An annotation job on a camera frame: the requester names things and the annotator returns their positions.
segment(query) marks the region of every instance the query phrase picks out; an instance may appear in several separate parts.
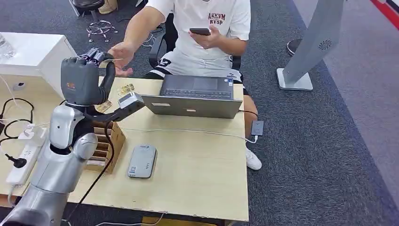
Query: chair armrest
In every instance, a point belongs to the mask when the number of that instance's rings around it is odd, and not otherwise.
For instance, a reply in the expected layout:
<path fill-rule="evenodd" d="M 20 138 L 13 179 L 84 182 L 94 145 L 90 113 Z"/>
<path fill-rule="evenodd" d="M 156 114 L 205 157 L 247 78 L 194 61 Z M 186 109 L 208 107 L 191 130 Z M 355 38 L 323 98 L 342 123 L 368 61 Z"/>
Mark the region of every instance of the chair armrest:
<path fill-rule="evenodd" d="M 151 51 L 150 51 L 150 54 L 148 56 L 148 60 L 150 62 L 151 67 L 153 67 L 153 68 L 158 66 L 158 53 L 160 52 L 161 44 L 162 44 L 162 41 L 165 39 L 165 36 L 166 36 L 165 33 L 163 33 L 162 35 L 158 36 L 155 39 L 154 44 L 151 47 Z"/>
<path fill-rule="evenodd" d="M 241 56 L 233 56 L 233 65 L 231 68 L 239 71 L 241 68 Z"/>

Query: power strip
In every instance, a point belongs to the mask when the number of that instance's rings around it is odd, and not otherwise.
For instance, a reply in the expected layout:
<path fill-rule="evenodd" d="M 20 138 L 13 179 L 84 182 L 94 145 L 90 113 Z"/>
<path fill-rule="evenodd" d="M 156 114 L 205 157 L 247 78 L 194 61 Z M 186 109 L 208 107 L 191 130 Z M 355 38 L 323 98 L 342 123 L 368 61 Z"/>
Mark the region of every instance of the power strip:
<path fill-rule="evenodd" d="M 47 128 L 40 128 L 37 133 L 37 136 L 27 142 L 22 153 L 18 157 L 26 159 L 26 165 L 22 168 L 12 168 L 6 179 L 8 184 L 12 186 L 22 186 L 28 180 L 46 138 Z"/>

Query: white t-shirt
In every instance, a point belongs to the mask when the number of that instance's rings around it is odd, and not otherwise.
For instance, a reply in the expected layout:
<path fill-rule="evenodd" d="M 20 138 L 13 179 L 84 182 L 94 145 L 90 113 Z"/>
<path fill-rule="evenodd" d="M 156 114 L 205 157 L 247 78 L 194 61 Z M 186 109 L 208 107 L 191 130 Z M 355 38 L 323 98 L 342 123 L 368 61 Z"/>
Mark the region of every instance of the white t-shirt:
<path fill-rule="evenodd" d="M 190 28 L 216 26 L 222 35 L 248 40 L 251 27 L 249 0 L 149 0 L 146 6 L 156 8 L 165 18 L 175 15 L 174 24 L 179 38 L 176 48 L 182 53 L 199 59 L 220 59 L 228 54 L 219 48 L 204 49 L 188 31 Z"/>

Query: man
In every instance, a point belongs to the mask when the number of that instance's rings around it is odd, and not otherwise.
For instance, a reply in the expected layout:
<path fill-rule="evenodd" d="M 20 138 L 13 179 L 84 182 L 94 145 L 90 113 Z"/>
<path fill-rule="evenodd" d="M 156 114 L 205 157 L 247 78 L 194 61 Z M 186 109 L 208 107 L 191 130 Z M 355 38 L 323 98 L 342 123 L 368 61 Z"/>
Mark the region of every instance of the man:
<path fill-rule="evenodd" d="M 115 58 L 118 76 L 129 76 L 133 69 L 122 70 L 150 32 L 174 14 L 178 40 L 174 51 L 166 53 L 160 64 L 145 75 L 163 79 L 165 74 L 226 76 L 242 83 L 243 76 L 231 69 L 230 56 L 241 56 L 246 49 L 251 24 L 249 0 L 149 0 L 129 22 L 123 42 L 109 51 Z M 190 28 L 208 28 L 211 35 L 191 33 Z M 254 101 L 244 88 L 245 134 L 251 135 L 253 120 L 257 120 Z M 262 164 L 246 149 L 247 166 L 258 170 Z"/>

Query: white sneaker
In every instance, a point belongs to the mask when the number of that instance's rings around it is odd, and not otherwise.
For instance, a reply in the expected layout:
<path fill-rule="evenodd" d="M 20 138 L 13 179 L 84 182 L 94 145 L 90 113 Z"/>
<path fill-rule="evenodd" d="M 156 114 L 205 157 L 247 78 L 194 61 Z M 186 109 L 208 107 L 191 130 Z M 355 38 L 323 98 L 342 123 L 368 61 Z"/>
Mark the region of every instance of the white sneaker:
<path fill-rule="evenodd" d="M 247 151 L 245 153 L 247 157 L 247 166 L 250 167 L 253 170 L 259 170 L 262 167 L 261 161 L 258 159 L 258 157 L 247 148 Z"/>

